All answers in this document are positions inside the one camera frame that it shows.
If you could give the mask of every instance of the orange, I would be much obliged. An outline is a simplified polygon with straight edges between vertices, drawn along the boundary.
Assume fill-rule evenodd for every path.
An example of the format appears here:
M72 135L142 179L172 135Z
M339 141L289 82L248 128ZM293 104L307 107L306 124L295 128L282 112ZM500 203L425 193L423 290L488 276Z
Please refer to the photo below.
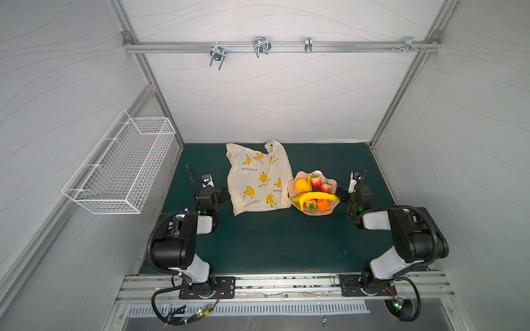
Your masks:
M316 201L316 206L322 210L327 209L330 207L330 201L325 199L318 199Z

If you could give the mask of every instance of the pink bowl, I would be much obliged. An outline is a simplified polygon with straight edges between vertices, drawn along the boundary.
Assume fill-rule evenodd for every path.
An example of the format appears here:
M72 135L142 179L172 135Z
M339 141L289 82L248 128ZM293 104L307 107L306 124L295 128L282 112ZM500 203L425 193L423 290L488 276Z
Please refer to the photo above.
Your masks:
M295 197L295 196L297 196L297 195L299 195L301 193L301 192L298 192L295 189L296 180L299 179L299 178L307 179L307 175L320 175L320 178L322 179L323 182L327 181L328 183L331 184L331 194L335 194L335 191L337 190L337 181L336 180L332 180L332 179L324 177L324 174L322 174L322 172L319 171L319 170L315 170L315 171L313 171L311 173L305 173L303 171L299 171L296 174L295 179L290 181L289 183L287 183L287 190L289 191L289 200L290 200L290 198ZM314 192L319 192L320 190L319 189L313 189L313 191ZM291 201L293 206L295 206L299 211L301 211L302 213L304 213L306 215L310 215L310 216L322 216L322 215L331 214L331 212L339 204L339 202L340 201L330 201L329 208L327 208L325 210L317 209L315 211L308 211L308 210L303 210L302 211L302 209L300 208L300 204L299 203Z

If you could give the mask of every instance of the mounting plate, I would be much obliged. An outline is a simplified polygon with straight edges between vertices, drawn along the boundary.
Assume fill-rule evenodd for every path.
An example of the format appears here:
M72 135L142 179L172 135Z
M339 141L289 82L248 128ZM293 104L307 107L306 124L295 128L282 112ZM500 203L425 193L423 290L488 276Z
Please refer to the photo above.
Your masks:
M220 288L221 299L234 299L235 277L215 277L215 284ZM216 299L212 294L210 297L200 296L200 292L205 292L204 283L186 286L180 290L179 299Z
M361 286L359 285L359 277L360 275L338 275L339 276L339 284L340 284L340 293L343 297L367 297L367 295L361 290ZM394 287L394 282L389 280L388 282L385 282L384 287L387 287L392 292L397 294L397 291ZM371 297L387 297L390 293L388 293L387 290L382 289L381 291L377 292L374 296Z

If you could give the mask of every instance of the wire basket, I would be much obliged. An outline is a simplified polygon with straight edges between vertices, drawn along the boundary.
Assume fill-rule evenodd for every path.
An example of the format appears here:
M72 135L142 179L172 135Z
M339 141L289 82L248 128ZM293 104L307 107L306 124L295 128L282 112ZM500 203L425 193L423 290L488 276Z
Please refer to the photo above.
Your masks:
M105 135L113 130L115 136L103 138L63 188L94 214L139 214L175 135L166 117L131 118L123 112Z

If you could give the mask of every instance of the dark green mat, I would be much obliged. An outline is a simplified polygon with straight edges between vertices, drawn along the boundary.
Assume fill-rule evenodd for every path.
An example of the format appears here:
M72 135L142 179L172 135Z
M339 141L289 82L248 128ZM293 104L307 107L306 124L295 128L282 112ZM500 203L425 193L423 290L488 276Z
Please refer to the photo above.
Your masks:
M261 144L243 144L266 153ZM322 171L342 186L350 173L367 170L374 208L394 201L366 144L285 144L293 174ZM230 162L224 144L186 144L163 212L196 206L186 164L200 176L211 173L216 187L226 186ZM346 217L345 203L332 214L307 216L296 208L245 212L234 216L232 204L219 206L217 231L197 237L197 255L216 273L358 272L363 264L392 246L389 231L359 230ZM144 265L143 274L154 272Z

